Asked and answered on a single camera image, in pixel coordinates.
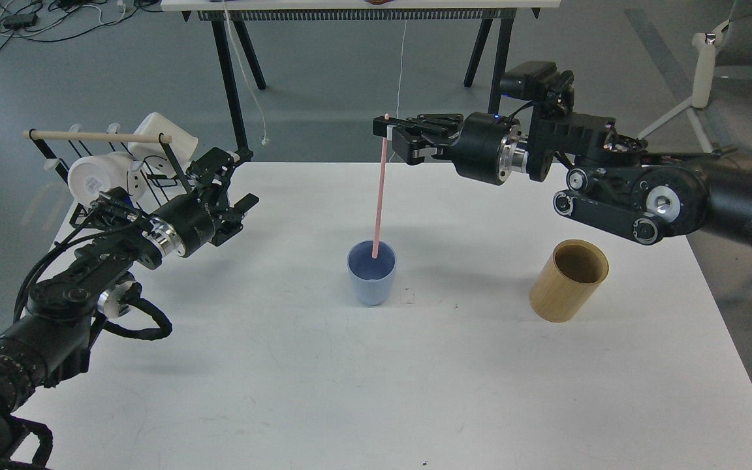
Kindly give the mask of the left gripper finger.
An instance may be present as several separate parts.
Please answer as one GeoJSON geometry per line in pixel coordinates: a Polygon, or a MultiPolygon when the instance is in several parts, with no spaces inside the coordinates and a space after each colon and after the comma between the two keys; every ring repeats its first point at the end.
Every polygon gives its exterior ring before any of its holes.
{"type": "Polygon", "coordinates": [[[191,161],[186,170],[192,193],[227,195],[235,170],[242,164],[252,161],[253,157],[254,153],[247,148],[237,151],[224,151],[218,147],[209,149],[201,157],[191,161]]]}
{"type": "Polygon", "coordinates": [[[229,206],[222,213],[222,232],[242,231],[243,220],[248,211],[259,203],[259,197],[251,193],[243,196],[239,201],[229,206]]]}

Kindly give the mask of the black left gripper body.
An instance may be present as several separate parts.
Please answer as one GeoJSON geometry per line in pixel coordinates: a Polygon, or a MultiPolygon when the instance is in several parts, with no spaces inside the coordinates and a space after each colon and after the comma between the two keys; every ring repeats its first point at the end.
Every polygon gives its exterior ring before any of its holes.
{"type": "Polygon", "coordinates": [[[239,232],[222,232],[222,213],[229,208],[227,195],[187,193],[174,197],[152,214],[152,243],[164,256],[188,258],[205,243],[216,247],[239,232]]]}

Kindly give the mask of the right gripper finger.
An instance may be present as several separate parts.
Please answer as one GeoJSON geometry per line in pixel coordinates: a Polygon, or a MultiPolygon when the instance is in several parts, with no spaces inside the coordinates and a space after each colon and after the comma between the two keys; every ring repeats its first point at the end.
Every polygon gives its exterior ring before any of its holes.
{"type": "Polygon", "coordinates": [[[432,134],[393,134],[393,152],[408,165],[420,165],[427,159],[434,161],[451,161],[447,147],[453,145],[458,134],[450,136],[433,136],[432,134]]]}
{"type": "Polygon", "coordinates": [[[446,142],[457,136],[462,125],[460,114],[417,115],[406,119],[379,116],[373,119],[373,135],[391,142],[446,142]]]}

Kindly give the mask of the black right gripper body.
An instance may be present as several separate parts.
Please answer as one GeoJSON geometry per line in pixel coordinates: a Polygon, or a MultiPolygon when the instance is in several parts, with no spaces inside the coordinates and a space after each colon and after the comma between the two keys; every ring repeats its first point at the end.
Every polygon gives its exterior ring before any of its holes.
{"type": "Polygon", "coordinates": [[[466,117],[445,159],[463,178],[502,185],[526,172],[526,137],[514,117],[475,112],[466,117]]]}

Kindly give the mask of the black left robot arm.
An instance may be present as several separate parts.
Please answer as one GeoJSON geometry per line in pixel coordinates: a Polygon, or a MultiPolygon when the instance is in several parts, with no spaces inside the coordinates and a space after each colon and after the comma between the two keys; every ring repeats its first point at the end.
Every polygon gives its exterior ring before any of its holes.
{"type": "Polygon", "coordinates": [[[53,432],[15,411],[39,388],[86,372],[102,332],[137,340],[171,334],[170,319],[143,298],[131,268],[155,270],[171,253],[186,258],[241,232],[259,199],[248,194],[230,204],[228,187],[235,169],[252,158],[248,149],[210,149],[186,170],[188,190],[150,213],[135,208],[123,187],[104,191],[35,264],[12,325],[0,334],[0,469],[46,467],[53,432]]]}

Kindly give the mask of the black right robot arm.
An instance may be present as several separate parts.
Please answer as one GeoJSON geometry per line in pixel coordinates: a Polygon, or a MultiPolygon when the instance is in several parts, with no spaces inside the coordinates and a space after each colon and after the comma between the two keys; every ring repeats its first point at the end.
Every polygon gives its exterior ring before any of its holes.
{"type": "Polygon", "coordinates": [[[373,134],[408,165],[448,161],[490,185],[513,172],[544,181],[560,163],[566,188],[553,196],[556,213],[635,243],[701,230],[752,247],[752,170],[726,163],[723,151],[649,152],[618,133],[614,118],[576,113],[574,80],[551,61],[504,73],[501,94],[531,109],[527,131],[514,115],[475,112],[376,117],[373,134]]]}

